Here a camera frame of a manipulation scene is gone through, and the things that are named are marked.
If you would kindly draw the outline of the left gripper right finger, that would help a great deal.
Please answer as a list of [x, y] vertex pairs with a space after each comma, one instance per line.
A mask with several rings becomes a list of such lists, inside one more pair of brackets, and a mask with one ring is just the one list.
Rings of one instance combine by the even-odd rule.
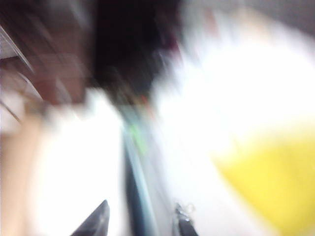
[[174, 210], [174, 235], [197, 236], [191, 218], [179, 203], [176, 203]]

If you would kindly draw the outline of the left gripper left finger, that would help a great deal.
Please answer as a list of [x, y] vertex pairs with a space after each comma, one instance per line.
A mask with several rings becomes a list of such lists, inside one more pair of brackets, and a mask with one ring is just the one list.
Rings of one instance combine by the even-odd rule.
[[108, 233], [110, 208], [104, 200], [71, 236], [106, 236]]

